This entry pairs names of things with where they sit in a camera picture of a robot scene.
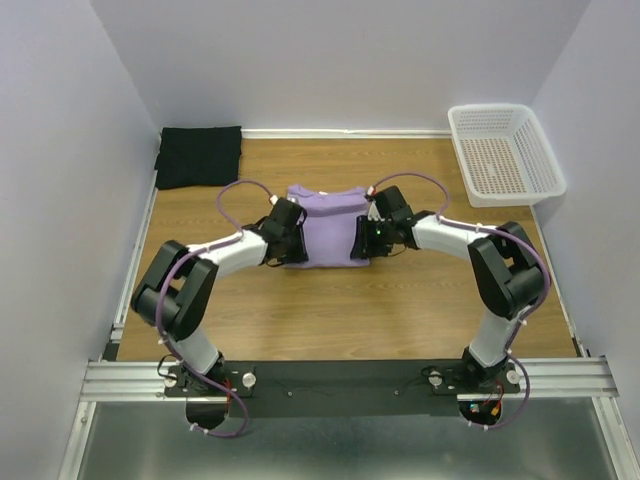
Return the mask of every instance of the black cloth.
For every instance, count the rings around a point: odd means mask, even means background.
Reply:
[[[238,179],[240,127],[163,128],[156,187],[222,186]]]

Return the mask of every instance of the wooden tabletop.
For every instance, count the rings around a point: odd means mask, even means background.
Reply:
[[[524,226],[542,252],[529,208],[472,208],[451,141],[245,140],[240,177],[284,194],[300,183],[313,190],[368,187],[390,173],[414,170],[450,190],[449,218]],[[418,178],[398,185],[414,211],[436,210],[442,194]],[[158,192],[138,280],[167,240],[204,243],[233,233],[217,212],[218,188]],[[231,189],[227,211],[242,223],[267,214],[264,192]],[[484,306],[471,266],[431,251],[408,250],[365,268],[289,270],[256,267],[216,282],[203,320],[209,338],[234,360],[453,358],[474,337]],[[118,360],[158,360],[157,334],[127,315]],[[572,357],[575,351],[555,290],[516,340],[521,357]]]

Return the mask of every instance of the white bin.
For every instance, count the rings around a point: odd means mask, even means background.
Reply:
[[[533,205],[566,183],[533,111],[525,105],[449,110],[453,145],[474,207]]]

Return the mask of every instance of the purple cloth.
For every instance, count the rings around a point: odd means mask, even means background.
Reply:
[[[356,218],[366,215],[369,203],[366,190],[356,187],[346,192],[319,193],[301,185],[287,189],[287,197],[295,198],[307,210],[302,226],[309,261],[289,264],[292,268],[365,267],[368,259],[351,260],[356,239]]]

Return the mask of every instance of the gray wall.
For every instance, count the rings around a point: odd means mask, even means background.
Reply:
[[[162,126],[448,128],[530,103],[588,0],[92,0]]]
[[[0,478],[57,476],[157,130],[83,0],[0,3]]]
[[[606,354],[640,451],[640,3],[593,0],[533,107],[567,178],[538,213],[580,337]]]

